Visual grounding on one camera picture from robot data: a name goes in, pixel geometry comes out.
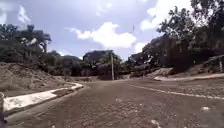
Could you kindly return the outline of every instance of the cloud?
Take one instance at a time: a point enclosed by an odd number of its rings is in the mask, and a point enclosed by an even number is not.
[[[119,25],[105,22],[98,30],[81,32],[76,28],[70,28],[79,39],[92,39],[103,45],[104,48],[129,48],[136,41],[136,37],[130,33],[116,33]]]
[[[174,7],[177,6],[179,9],[186,8],[192,10],[190,0],[158,0],[155,7],[149,8],[147,14],[151,17],[150,19],[144,19],[141,22],[141,30],[153,29],[166,18],[168,13]]]
[[[147,0],[138,0],[138,1],[140,1],[140,2],[146,2]]]
[[[2,14],[0,13],[0,24],[5,24],[7,20],[7,13],[6,12],[2,12]]]
[[[69,30],[70,32],[75,32],[77,34],[77,37],[79,39],[88,39],[91,36],[91,32],[90,31],[85,31],[85,32],[81,32],[81,30],[77,29],[77,28],[65,28],[66,30]]]
[[[5,24],[7,21],[7,12],[13,10],[13,4],[8,2],[0,2],[0,24]]]
[[[146,44],[147,44],[147,43],[138,42],[138,43],[135,45],[135,53],[142,52],[142,48],[143,48]]]
[[[28,24],[31,22],[31,19],[26,15],[26,10],[23,6],[20,6],[17,17],[18,17],[18,20],[24,24]]]
[[[107,3],[106,5],[102,6],[100,4],[98,4],[97,6],[97,12],[96,12],[96,16],[101,16],[102,13],[107,12],[108,10],[110,10],[112,8],[112,4],[111,3]]]
[[[72,55],[70,52],[66,51],[65,49],[62,49],[62,50],[58,51],[58,53],[59,53],[61,56]]]

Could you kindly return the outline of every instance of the utility pole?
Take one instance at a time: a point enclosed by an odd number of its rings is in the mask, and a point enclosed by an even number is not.
[[[114,80],[114,58],[111,52],[111,73],[112,73],[112,80]]]
[[[219,57],[219,68],[220,72],[223,73],[222,57]]]

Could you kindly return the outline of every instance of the tree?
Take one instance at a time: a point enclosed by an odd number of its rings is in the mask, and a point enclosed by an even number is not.
[[[216,12],[222,2],[223,0],[191,0],[192,15],[197,24],[206,25],[211,13]]]
[[[224,27],[224,2],[220,2],[216,11],[208,18],[208,26],[214,32],[214,36],[219,37]]]
[[[66,70],[66,75],[69,76],[80,76],[81,75],[81,63],[78,57],[75,56],[63,56],[61,57],[61,61],[59,65],[61,65],[62,70]]]
[[[48,54],[51,54],[52,56],[55,56],[55,57],[60,57],[60,56],[61,56],[61,55],[60,55],[57,51],[55,51],[55,50],[49,52]]]
[[[190,17],[190,12],[183,8],[181,11],[175,7],[169,12],[170,19],[165,19],[157,29],[159,33],[177,37],[178,39],[190,40],[193,35],[195,24]]]
[[[180,46],[177,40],[177,38],[170,37],[166,34],[152,39],[151,42],[143,48],[143,62],[149,63],[152,68],[169,66],[169,58],[176,57],[179,55],[178,53],[187,49],[187,46],[184,46],[186,43],[182,43]]]
[[[18,32],[17,40],[33,48],[41,46],[41,49],[46,53],[47,44],[51,41],[51,37],[43,30],[34,30],[34,25],[27,25],[26,30]]]
[[[97,64],[98,75],[101,79],[111,79],[112,78],[112,61],[111,56],[113,56],[113,65],[114,65],[114,75],[115,79],[119,78],[119,71],[121,66],[121,59],[116,55],[112,50],[109,50],[104,54]]]
[[[14,40],[17,32],[17,26],[0,24],[0,40]]]
[[[143,52],[140,52],[140,53],[131,55],[127,61],[129,66],[134,67],[134,66],[139,66],[144,64],[145,56],[143,54],[144,54]]]
[[[83,56],[83,60],[89,63],[92,67],[96,67],[97,63],[100,62],[100,59],[105,55],[110,53],[109,50],[99,50],[99,51],[92,51],[92,52],[87,52]]]

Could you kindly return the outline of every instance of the rock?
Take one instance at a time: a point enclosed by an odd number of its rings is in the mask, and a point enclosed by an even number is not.
[[[154,76],[168,76],[173,73],[173,68],[160,68],[152,73]]]
[[[86,77],[86,78],[83,78],[83,81],[90,82],[90,81],[92,81],[92,79],[91,79],[91,77]]]
[[[156,121],[156,120],[151,120],[151,123],[152,123],[153,125],[157,126],[157,128],[161,128],[161,127],[160,127],[160,124],[159,124],[158,121]]]
[[[47,84],[46,84],[46,83],[42,83],[40,86],[42,86],[42,87],[46,87]]]
[[[202,110],[202,111],[209,111],[210,108],[209,108],[209,107],[202,107],[201,110]]]
[[[5,62],[0,62],[0,66],[5,66],[7,63]]]

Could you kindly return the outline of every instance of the white painted line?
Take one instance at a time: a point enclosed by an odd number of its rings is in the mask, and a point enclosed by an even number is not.
[[[19,123],[19,124],[17,124],[17,125],[22,125],[22,124],[24,124],[24,122],[21,122],[21,123]]]
[[[44,114],[44,112],[38,113],[37,115],[35,115],[35,117],[40,116],[42,114]]]
[[[136,86],[136,85],[128,85],[128,86],[135,87],[135,88],[140,88],[140,89],[146,89],[146,90],[150,90],[150,91],[166,93],[166,94],[224,100],[224,97],[219,97],[219,96],[206,96],[206,95],[194,95],[194,94],[187,94],[187,93],[180,93],[180,92],[170,92],[170,91],[163,91],[163,90],[149,88],[149,87],[140,87],[140,86]]]

